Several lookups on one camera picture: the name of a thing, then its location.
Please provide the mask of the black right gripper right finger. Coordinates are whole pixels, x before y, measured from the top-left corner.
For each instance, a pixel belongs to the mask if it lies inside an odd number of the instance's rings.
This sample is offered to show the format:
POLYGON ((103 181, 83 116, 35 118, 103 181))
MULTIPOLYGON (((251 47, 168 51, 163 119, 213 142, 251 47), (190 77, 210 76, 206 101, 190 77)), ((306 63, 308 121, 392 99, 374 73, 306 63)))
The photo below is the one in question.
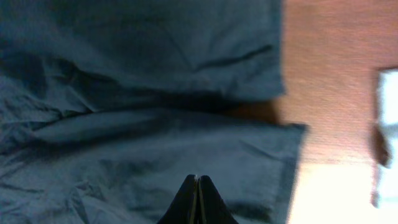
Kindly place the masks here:
POLYGON ((199 224, 238 224, 207 175, 198 181, 197 219, 199 224))

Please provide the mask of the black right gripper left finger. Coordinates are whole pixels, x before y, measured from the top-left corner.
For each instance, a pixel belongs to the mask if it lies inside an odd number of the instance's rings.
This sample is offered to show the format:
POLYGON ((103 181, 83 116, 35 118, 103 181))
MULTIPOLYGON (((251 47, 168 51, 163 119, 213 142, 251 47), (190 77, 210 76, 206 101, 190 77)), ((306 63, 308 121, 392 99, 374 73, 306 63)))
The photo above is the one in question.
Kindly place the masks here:
POLYGON ((197 176, 188 175, 158 224, 197 223, 197 176))

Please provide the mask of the navy blue shorts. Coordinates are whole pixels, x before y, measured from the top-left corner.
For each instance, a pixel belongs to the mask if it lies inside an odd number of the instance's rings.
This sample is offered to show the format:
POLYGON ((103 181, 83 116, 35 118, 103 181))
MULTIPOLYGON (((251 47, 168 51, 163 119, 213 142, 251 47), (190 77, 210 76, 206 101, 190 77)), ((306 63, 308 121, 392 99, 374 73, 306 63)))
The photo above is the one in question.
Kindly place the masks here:
POLYGON ((1 222, 158 223, 207 175, 238 223, 285 223, 305 126, 224 115, 283 94, 282 9, 2 1, 1 222))

